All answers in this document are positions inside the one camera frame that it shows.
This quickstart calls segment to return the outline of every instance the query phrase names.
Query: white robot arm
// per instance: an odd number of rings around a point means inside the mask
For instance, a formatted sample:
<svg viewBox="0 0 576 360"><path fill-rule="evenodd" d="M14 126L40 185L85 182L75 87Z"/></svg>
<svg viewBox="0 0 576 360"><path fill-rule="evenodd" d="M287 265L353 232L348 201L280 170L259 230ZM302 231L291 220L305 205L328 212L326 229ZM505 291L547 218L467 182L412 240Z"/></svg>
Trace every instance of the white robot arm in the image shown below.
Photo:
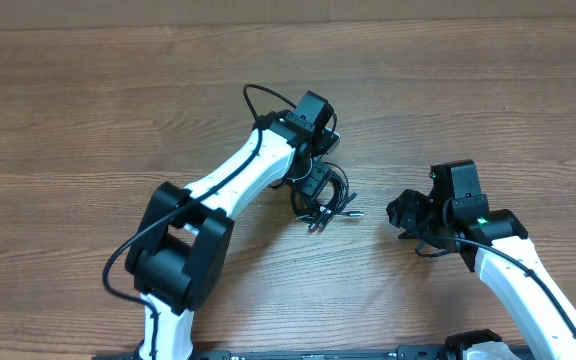
<svg viewBox="0 0 576 360"><path fill-rule="evenodd" d="M258 116L246 93L248 87L271 93L294 110ZM308 92L294 105L252 84L244 87L244 97L255 118L246 143L211 174L184 189L162 184L150 199L137 235L115 251L104 269L104 286L110 293L146 308L145 338L139 347L142 360L190 357L194 311L215 287L234 219L263 189L277 180L289 180L293 190L314 200L332 176L328 165L319 161L339 141L334 131L337 117L326 99ZM331 118L334 125L328 129ZM319 219L327 222L331 213L322 211ZM175 238L169 226L196 235L194 244ZM139 298L119 293L108 283L110 266L126 249L130 250L125 267L134 276Z"/></svg>
<svg viewBox="0 0 576 360"><path fill-rule="evenodd" d="M406 190L388 205L390 222L418 238L417 254L459 253L506 307L537 360L576 360L576 310L537 256L528 231L509 210L490 211L472 160L431 166L434 187L428 196ZM421 253L429 244L443 251ZM487 331L446 339L457 360L516 358Z"/></svg>
<svg viewBox="0 0 576 360"><path fill-rule="evenodd" d="M239 213L271 183L282 179L290 169L295 149L286 143L286 139L273 131L263 130L262 145L259 155L232 181L228 182L216 194L202 201L210 209L223 209L226 216L235 219ZM192 194L203 194L212 186L221 182L241 165L253 152L257 145L257 131L250 134L250 138L230 159L208 176L188 184L185 188ZM198 229L186 224L186 229L195 235ZM151 302L159 312L159 333L164 336L156 337L157 359L187 360L193 351L191 328L194 311L184 310L181 315L175 314L170 305L160 300L156 295L142 294L142 299ZM146 307L145 337L150 339L153 333L152 311ZM139 350L139 357L143 360L151 359L151 343L144 341Z"/></svg>
<svg viewBox="0 0 576 360"><path fill-rule="evenodd" d="M500 250L531 268L557 298L576 328L576 310L552 280L530 239L518 236L492 241ZM480 249L475 273L497 295L519 327L535 359L576 360L576 339L544 291L525 273L505 259ZM482 354L465 359L485 359Z"/></svg>

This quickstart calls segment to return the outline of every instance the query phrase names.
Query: table surface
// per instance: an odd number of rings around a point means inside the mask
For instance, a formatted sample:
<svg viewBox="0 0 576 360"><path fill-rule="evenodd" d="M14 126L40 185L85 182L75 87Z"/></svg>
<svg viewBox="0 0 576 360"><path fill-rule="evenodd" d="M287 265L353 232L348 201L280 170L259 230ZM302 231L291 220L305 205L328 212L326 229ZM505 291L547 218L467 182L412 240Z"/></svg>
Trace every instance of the table surface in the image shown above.
<svg viewBox="0 0 576 360"><path fill-rule="evenodd" d="M576 306L576 18L0 32L0 359L134 348L143 310L107 294L101 269L160 183L243 144L247 82L330 100L330 159L366 216L308 234L287 189L264 191L195 318L200 348L391 348L480 328L523 343L459 256L418 258L388 224L404 189L430 190L429 165L466 158ZM111 281L132 289L121 264Z"/></svg>

